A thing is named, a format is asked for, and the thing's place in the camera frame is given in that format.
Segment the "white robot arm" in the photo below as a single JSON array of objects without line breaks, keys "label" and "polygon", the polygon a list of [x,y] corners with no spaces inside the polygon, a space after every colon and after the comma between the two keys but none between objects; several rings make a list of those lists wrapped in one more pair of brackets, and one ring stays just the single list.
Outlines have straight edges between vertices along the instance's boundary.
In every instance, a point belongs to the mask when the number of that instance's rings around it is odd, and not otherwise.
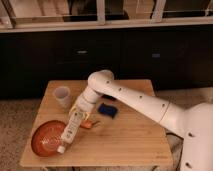
[{"label": "white robot arm", "polygon": [[172,102],[146,95],[114,80],[110,70],[93,72],[72,111],[90,113],[98,99],[109,95],[182,137],[180,171],[213,171],[213,104],[184,109]]}]

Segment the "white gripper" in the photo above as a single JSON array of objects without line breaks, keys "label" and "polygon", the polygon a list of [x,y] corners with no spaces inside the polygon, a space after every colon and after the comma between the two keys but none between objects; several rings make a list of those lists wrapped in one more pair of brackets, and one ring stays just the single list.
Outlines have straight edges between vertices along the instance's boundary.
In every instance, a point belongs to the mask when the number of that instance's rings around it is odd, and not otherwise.
[{"label": "white gripper", "polygon": [[[95,102],[88,101],[82,94],[80,94],[75,101],[75,105],[84,112],[82,117],[82,122],[88,121],[90,117],[90,113],[95,107]],[[69,116],[71,116],[77,110],[76,106],[73,106],[70,109]]]}]

